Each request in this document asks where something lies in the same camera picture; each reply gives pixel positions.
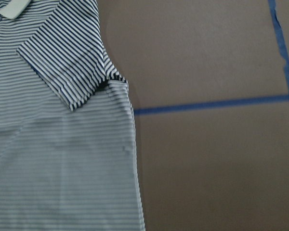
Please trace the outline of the striped polo shirt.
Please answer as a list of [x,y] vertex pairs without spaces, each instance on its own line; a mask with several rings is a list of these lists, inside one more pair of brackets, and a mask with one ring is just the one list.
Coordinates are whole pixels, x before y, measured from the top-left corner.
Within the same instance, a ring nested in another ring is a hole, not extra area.
[[0,231],[143,231],[129,85],[94,0],[0,0]]

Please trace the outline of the brown paper table cover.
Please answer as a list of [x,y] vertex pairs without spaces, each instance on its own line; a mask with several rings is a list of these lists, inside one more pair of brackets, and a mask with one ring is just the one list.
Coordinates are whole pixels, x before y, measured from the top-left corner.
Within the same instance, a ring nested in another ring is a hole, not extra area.
[[289,88],[266,0],[101,0],[149,231],[289,231]]

